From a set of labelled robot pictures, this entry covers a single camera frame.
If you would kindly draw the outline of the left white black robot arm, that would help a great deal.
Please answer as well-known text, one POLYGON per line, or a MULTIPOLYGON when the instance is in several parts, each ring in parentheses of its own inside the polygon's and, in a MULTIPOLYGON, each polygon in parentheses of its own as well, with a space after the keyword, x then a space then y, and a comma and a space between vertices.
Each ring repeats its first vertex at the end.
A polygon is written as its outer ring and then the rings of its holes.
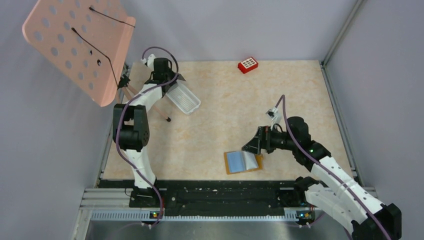
POLYGON ((125 103, 113 108, 113 141, 118 154, 128 163, 134 174, 131 197, 149 207, 163 206, 160 192, 155 186, 156 175, 151 168, 147 145, 150 140, 148 113, 155 103, 170 92, 180 79, 176 63, 165 57, 143 59, 150 70, 141 90, 125 103))

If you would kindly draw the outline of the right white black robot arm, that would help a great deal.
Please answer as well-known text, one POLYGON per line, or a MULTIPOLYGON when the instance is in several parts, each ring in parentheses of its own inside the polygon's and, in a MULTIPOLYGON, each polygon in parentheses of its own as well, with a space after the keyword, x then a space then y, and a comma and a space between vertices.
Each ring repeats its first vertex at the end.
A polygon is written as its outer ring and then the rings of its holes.
POLYGON ((242 150, 268 154, 291 151, 295 160, 312 176, 295 180, 293 200, 299 206, 318 207, 338 222, 352 240, 399 240, 402 238, 402 212, 394 204, 384 204, 371 195, 348 173, 331 153, 312 140, 303 118, 286 119, 286 131, 279 124, 260 126, 242 150))

